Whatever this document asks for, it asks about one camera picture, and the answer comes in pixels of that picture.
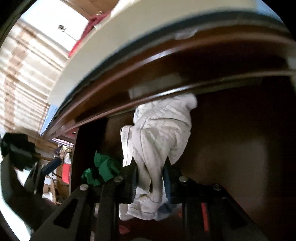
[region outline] green fabric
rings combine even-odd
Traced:
[[[122,165],[120,162],[108,155],[100,154],[96,151],[94,156],[95,168],[88,168],[81,176],[82,181],[89,185],[98,186],[103,181],[106,182],[120,173]]]

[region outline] white garment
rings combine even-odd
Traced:
[[[169,157],[171,164],[175,164],[184,152],[190,136],[190,110],[196,106],[193,94],[149,102],[136,109],[134,126],[122,128],[123,166],[130,165],[134,157],[138,166],[139,195],[128,208],[120,205],[120,219],[155,217],[163,201],[164,163]]]

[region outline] wooden floor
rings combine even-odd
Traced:
[[[198,183],[223,185],[270,240],[288,240],[296,223],[295,107],[285,78],[199,95],[176,164]],[[122,158],[120,128],[132,119],[133,112],[110,117],[97,149]]]

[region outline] wooden ceiling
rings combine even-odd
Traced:
[[[68,6],[79,12],[87,19],[98,11],[106,12],[112,10],[118,0],[61,0]]]

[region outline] red cloth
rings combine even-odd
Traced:
[[[70,184],[71,164],[63,164],[62,181]]]
[[[76,42],[76,44],[73,46],[72,50],[69,53],[68,57],[71,57],[73,53],[76,51],[79,44],[82,42],[82,40],[89,34],[89,32],[96,26],[98,23],[100,23],[105,17],[109,15],[110,11],[104,12],[101,15],[94,15],[89,20],[89,23],[85,27],[80,39]]]

